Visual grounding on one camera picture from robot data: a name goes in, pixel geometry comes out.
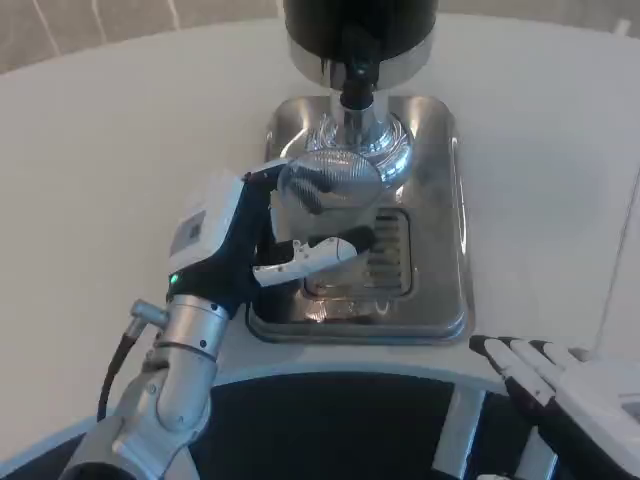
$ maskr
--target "white table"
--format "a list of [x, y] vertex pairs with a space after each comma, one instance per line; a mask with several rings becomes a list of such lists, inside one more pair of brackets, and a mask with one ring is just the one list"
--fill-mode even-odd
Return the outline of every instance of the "white table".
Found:
[[[640, 42], [452, 15], [437, 30], [431, 61], [398, 92], [435, 95], [459, 121], [477, 331], [590, 347], [640, 162]], [[321, 92], [292, 66], [277, 20], [143, 38], [0, 77], [0, 474], [90, 422], [131, 302], [163, 300], [168, 245], [197, 180], [260, 163], [278, 104]], [[639, 261], [640, 248], [627, 253]], [[607, 345], [632, 313], [616, 302]], [[640, 327], [617, 331], [638, 338]], [[220, 383], [376, 370], [501, 390], [465, 344], [274, 345], [241, 319], [221, 367]]]

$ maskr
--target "black mat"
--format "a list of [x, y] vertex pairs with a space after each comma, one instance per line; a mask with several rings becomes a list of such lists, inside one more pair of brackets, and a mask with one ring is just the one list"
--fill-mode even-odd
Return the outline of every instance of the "black mat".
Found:
[[[191, 451], [202, 479], [428, 479], [451, 392], [441, 382], [363, 373], [226, 385], [213, 391], [213, 419]], [[508, 399], [488, 396], [468, 478], [513, 473], [528, 432]], [[7, 478], [58, 478], [78, 440]]]

